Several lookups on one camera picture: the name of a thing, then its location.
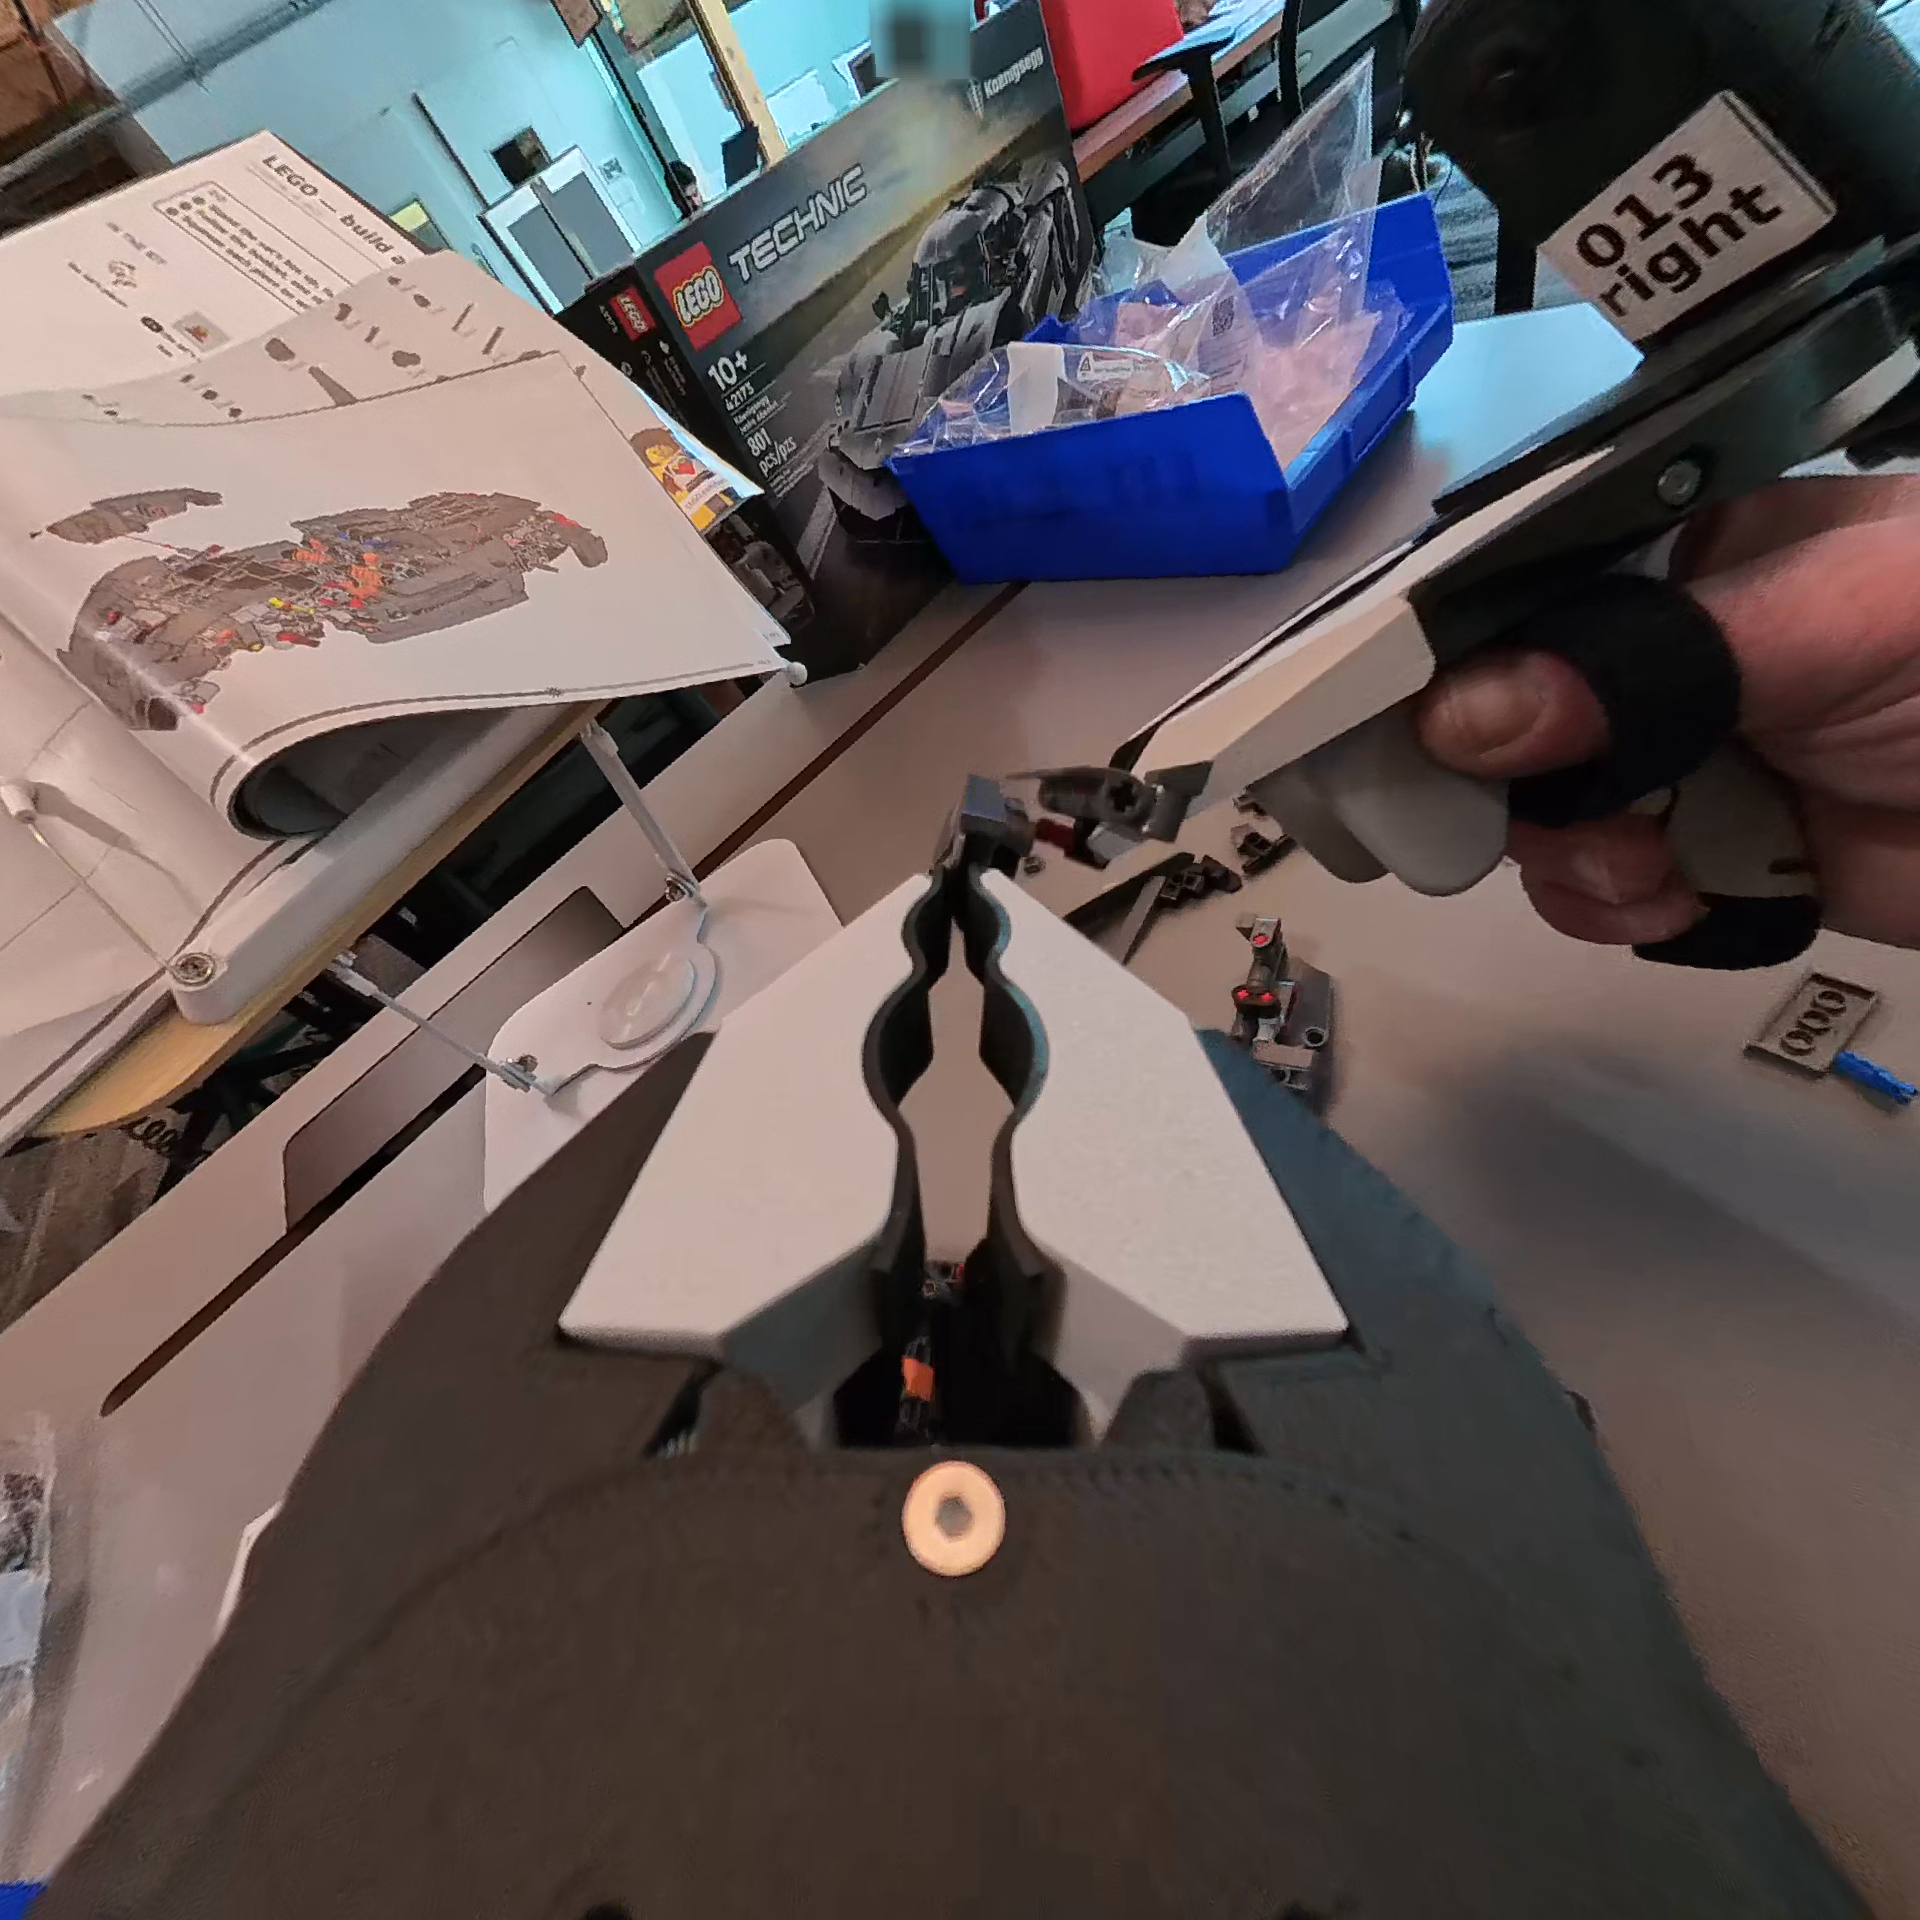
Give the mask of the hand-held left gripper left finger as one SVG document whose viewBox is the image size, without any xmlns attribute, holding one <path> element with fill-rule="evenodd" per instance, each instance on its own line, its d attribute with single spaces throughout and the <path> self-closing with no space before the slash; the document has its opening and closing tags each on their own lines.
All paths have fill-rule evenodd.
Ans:
<svg viewBox="0 0 1920 1920">
<path fill-rule="evenodd" d="M 916 875 L 740 1004 L 591 1257 L 560 1330 L 765 1383 L 811 1446 L 891 1446 L 921 1300 L 904 1098 L 933 1060 L 954 919 Z"/>
</svg>

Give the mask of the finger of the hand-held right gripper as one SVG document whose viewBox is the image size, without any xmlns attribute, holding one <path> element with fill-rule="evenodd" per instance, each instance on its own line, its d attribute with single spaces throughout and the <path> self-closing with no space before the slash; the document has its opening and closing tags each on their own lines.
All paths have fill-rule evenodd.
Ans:
<svg viewBox="0 0 1920 1920">
<path fill-rule="evenodd" d="M 1235 796 L 1424 690 L 1436 651 L 1407 591 L 1373 591 L 1229 661 L 1157 715 L 1117 767 Z"/>
<path fill-rule="evenodd" d="M 1272 644 L 1276 634 L 1283 634 L 1292 627 L 1313 619 L 1317 612 L 1328 608 L 1341 608 L 1342 603 L 1355 601 L 1358 596 L 1373 591 L 1407 591 L 1413 597 L 1413 591 L 1418 586 L 1433 583 L 1447 563 L 1469 557 L 1477 547 L 1491 542 L 1502 529 L 1518 521 L 1523 513 L 1557 498 L 1561 493 L 1568 493 L 1573 483 L 1587 476 L 1587 470 L 1594 467 L 1598 464 L 1600 464 L 1598 453 L 1580 455 L 1573 458 L 1570 464 L 1561 464 L 1557 467 L 1551 467 L 1545 476 L 1539 476 L 1533 480 L 1502 483 L 1494 498 L 1480 508 L 1440 514 L 1426 529 L 1422 529 L 1422 534 L 1401 542 L 1398 547 L 1382 552 L 1379 557 L 1373 557 L 1346 581 L 1322 591 L 1315 601 L 1303 605 L 1298 612 L 1283 618 L 1276 629 L 1272 629 L 1248 651 L 1262 649 Z"/>
</svg>

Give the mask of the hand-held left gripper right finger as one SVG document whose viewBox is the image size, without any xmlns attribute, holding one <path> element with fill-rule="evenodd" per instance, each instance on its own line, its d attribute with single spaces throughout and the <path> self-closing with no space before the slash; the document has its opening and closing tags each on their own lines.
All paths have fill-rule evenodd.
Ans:
<svg viewBox="0 0 1920 1920">
<path fill-rule="evenodd" d="M 1092 1434 L 1148 1375 L 1338 1348 L 1348 1312 L 1188 1017 L 1010 878 L 981 891 L 1033 1044 L 1014 1223 L 1062 1278 L 1043 1354 Z"/>
</svg>

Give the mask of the grey lego side panel assembly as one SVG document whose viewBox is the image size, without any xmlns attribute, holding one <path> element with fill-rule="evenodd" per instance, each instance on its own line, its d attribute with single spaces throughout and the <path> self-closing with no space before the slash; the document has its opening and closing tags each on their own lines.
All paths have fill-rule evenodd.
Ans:
<svg viewBox="0 0 1920 1920">
<path fill-rule="evenodd" d="M 1335 1085 L 1333 977 L 1288 945 L 1278 916 L 1243 913 L 1237 934 L 1250 962 L 1233 988 L 1229 1036 L 1278 1088 L 1322 1118 Z"/>
</svg>

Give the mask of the grey lego connector red axle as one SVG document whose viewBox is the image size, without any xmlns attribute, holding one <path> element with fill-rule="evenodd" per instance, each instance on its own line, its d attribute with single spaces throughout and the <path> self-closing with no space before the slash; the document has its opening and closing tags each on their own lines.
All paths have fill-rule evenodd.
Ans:
<svg viewBox="0 0 1920 1920">
<path fill-rule="evenodd" d="M 1146 842 L 1174 845 L 1212 775 L 1212 761 L 1164 769 L 1148 778 L 1117 765 L 1021 769 L 1006 792 L 1032 788 L 1040 814 L 1068 823 L 1053 832 L 1085 868 L 1107 868 Z"/>
</svg>

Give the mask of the dark grey lego connector block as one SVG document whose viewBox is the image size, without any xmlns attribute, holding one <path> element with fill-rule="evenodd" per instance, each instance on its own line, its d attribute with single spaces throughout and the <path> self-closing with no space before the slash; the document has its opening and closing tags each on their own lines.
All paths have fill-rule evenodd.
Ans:
<svg viewBox="0 0 1920 1920">
<path fill-rule="evenodd" d="M 1019 878 L 1033 848 L 1036 823 L 1027 805 L 1002 781 L 972 775 L 949 819 L 937 865 L 959 875 Z"/>
</svg>

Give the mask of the dark grey lego wedge panel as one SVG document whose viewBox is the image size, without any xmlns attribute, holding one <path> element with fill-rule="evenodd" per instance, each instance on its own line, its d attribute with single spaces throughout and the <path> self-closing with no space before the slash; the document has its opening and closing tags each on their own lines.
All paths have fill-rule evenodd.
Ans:
<svg viewBox="0 0 1920 1920">
<path fill-rule="evenodd" d="M 1120 966 L 1131 966 L 1151 929 L 1171 911 L 1237 895 L 1243 887 L 1243 875 L 1223 859 L 1177 853 L 1103 889 L 1064 919 Z"/>
</svg>

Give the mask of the grey lego plate with holes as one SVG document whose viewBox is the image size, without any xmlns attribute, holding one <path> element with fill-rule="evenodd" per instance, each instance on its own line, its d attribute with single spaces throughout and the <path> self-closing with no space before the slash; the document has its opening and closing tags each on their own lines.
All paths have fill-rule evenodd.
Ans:
<svg viewBox="0 0 1920 1920">
<path fill-rule="evenodd" d="M 1832 972 L 1806 972 L 1745 1044 L 1745 1055 L 1804 1081 L 1827 1081 L 1881 1010 L 1881 995 Z"/>
</svg>

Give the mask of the black lego set box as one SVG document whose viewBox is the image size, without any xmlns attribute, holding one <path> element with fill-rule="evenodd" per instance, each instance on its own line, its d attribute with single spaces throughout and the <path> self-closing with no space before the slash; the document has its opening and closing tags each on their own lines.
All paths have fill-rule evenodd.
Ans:
<svg viewBox="0 0 1920 1920">
<path fill-rule="evenodd" d="M 971 61 L 880 84 L 572 311 L 760 487 L 708 545 L 814 682 L 950 583 L 890 458 L 972 366 L 1092 291 L 1043 7 L 981 23 Z"/>
</svg>

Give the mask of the plastic bag with lego parts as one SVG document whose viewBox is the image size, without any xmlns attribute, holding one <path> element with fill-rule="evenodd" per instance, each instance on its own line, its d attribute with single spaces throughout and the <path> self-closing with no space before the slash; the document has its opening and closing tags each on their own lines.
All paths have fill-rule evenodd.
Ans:
<svg viewBox="0 0 1920 1920">
<path fill-rule="evenodd" d="M 2 1740 L 6 1758 L 24 1742 L 55 1563 L 57 1434 L 23 1413 L 2 1430 Z"/>
</svg>

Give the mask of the lego instruction booklet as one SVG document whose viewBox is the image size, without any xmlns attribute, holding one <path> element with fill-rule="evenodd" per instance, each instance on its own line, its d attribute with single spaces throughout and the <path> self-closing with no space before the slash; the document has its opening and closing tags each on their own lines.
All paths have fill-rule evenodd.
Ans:
<svg viewBox="0 0 1920 1920">
<path fill-rule="evenodd" d="M 262 132 L 6 238 L 2 1120 L 234 1020 L 541 736 L 787 667 L 740 478 Z"/>
</svg>

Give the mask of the person's right hand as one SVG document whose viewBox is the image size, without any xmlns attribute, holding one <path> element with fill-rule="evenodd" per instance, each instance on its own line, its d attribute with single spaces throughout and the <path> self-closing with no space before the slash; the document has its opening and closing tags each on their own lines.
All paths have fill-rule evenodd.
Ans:
<svg viewBox="0 0 1920 1920">
<path fill-rule="evenodd" d="M 1740 730 L 1795 794 L 1826 927 L 1919 943 L 1919 480 L 1812 476 L 1696 519 L 1669 579 L 1740 661 Z M 1592 685 L 1553 655 L 1486 655 L 1418 704 L 1426 752 L 1518 781 L 1609 752 Z"/>
</svg>

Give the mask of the white book stand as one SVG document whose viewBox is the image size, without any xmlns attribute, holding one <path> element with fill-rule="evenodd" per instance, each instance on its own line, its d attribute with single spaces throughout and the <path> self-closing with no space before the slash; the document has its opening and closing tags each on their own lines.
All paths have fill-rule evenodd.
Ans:
<svg viewBox="0 0 1920 1920">
<path fill-rule="evenodd" d="M 305 1202 L 484 1091 L 484 1186 L 503 1194 L 840 934 L 808 857 L 768 827 L 847 744 L 860 693 L 768 682 L 708 732 L 687 695 L 607 714 L 697 900 L 550 727 L 257 1004 L 214 1026 L 163 1015 L 39 1131 L 174 1118 L 182 1179 L 301 1081 L 264 1179 Z"/>
</svg>

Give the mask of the blue plastic bin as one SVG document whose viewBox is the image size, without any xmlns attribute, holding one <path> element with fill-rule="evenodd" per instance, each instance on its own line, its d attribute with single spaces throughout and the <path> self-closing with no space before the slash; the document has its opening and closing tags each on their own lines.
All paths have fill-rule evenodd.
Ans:
<svg viewBox="0 0 1920 1920">
<path fill-rule="evenodd" d="M 1426 193 L 1375 212 L 1368 262 L 1315 236 L 1240 254 L 1228 283 L 1298 346 L 1278 404 L 1212 398 L 885 464 L 965 583 L 1174 581 L 1276 574 L 1398 427 L 1453 346 L 1453 280 Z M 1097 298 L 1183 302 L 1151 285 Z M 1030 336 L 1065 339 L 1046 321 Z"/>
</svg>

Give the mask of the red panel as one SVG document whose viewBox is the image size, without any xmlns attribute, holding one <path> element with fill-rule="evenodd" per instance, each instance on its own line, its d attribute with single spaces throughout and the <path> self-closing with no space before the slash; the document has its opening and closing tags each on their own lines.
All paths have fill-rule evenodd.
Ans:
<svg viewBox="0 0 1920 1920">
<path fill-rule="evenodd" d="M 1174 46 L 1186 28 L 1179 5 L 1040 3 L 1064 112 L 1074 136 L 1092 130 L 1145 85 L 1136 70 Z"/>
</svg>

